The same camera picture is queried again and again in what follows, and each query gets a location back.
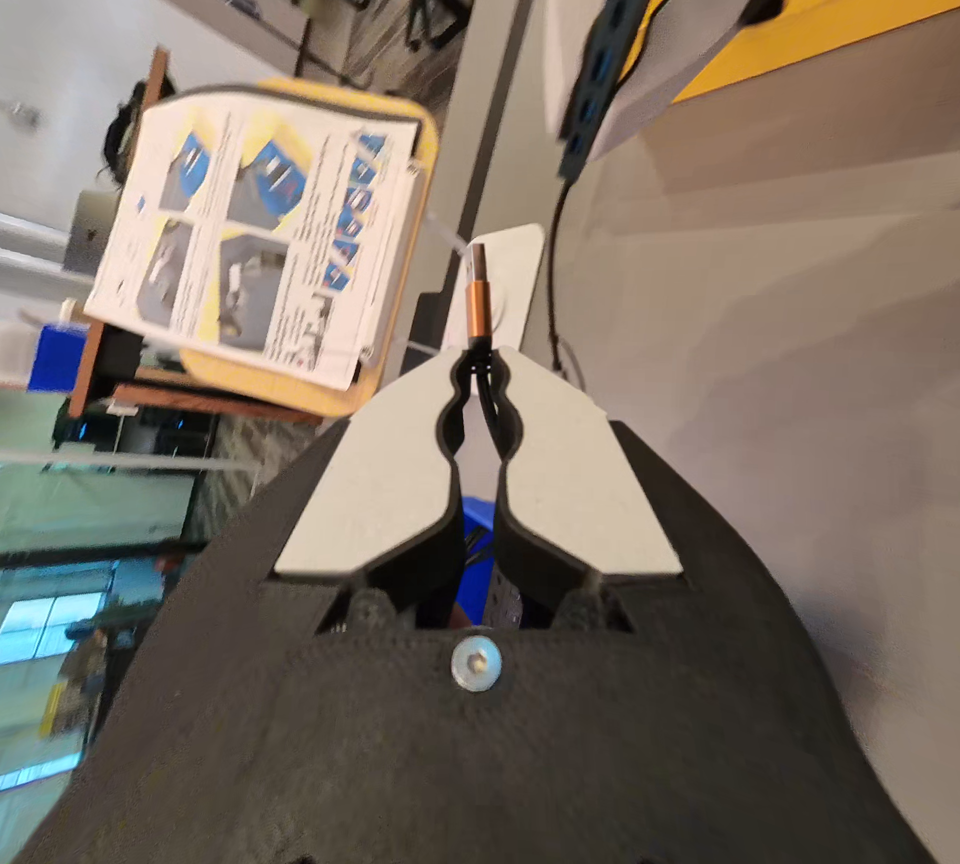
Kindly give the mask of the black backpack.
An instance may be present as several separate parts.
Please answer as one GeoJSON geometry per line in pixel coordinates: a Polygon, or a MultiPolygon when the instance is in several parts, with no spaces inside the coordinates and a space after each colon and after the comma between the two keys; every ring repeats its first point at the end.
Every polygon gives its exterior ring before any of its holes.
{"type": "Polygon", "coordinates": [[[134,85],[127,101],[118,107],[116,115],[107,126],[102,140],[104,170],[109,174],[117,189],[126,185],[128,166],[136,146],[135,138],[138,131],[138,122],[143,111],[146,90],[146,80],[139,80],[134,85]]]}

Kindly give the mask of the printed instruction sheet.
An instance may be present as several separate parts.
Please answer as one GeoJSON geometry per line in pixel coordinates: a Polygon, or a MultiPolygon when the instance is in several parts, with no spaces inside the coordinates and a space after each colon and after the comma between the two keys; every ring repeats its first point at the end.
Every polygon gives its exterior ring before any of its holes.
{"type": "Polygon", "coordinates": [[[146,110],[87,315],[333,392],[374,366],[435,126],[394,97],[297,87],[146,110]]]}

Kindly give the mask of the brown wooden desk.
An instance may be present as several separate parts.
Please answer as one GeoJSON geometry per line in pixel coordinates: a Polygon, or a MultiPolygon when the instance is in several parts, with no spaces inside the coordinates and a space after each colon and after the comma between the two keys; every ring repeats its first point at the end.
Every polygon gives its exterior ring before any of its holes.
{"type": "Polygon", "coordinates": [[[78,420],[96,402],[114,401],[123,407],[226,415],[284,424],[319,426],[323,422],[317,414],[215,387],[184,370],[143,366],[143,338],[102,319],[90,318],[78,302],[65,303],[61,317],[87,327],[68,401],[68,415],[73,420],[78,420]]]}

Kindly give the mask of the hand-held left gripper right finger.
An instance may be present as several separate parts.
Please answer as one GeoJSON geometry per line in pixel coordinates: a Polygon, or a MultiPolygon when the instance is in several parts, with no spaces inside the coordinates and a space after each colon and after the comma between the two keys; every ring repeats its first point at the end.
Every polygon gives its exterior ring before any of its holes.
{"type": "Polygon", "coordinates": [[[500,468],[493,553],[521,626],[569,598],[601,612],[621,586],[675,583],[681,559],[608,414],[511,347],[491,358],[500,468]]]}

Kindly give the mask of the blue box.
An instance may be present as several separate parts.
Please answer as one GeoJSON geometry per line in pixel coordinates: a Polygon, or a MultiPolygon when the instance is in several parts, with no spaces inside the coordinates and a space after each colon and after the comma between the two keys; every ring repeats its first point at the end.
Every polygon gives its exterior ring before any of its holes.
{"type": "Polygon", "coordinates": [[[27,392],[70,394],[77,382],[90,327],[76,322],[42,326],[37,339],[27,392]]]}

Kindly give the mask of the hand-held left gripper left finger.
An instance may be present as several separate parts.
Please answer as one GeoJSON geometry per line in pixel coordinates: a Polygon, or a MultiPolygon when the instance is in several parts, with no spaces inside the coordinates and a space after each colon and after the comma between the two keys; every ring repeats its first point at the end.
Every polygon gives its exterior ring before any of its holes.
{"type": "Polygon", "coordinates": [[[455,454],[468,397],[469,354],[456,349],[379,390],[347,422],[273,577],[451,611],[466,563],[455,454]]]}

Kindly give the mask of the dark grey usb hub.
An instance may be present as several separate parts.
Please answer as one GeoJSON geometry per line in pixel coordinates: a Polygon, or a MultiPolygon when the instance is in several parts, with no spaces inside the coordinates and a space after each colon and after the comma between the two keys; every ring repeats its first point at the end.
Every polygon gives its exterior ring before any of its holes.
{"type": "Polygon", "coordinates": [[[606,0],[589,31],[558,140],[558,176],[576,183],[620,85],[640,54],[644,25],[662,0],[606,0]]]}

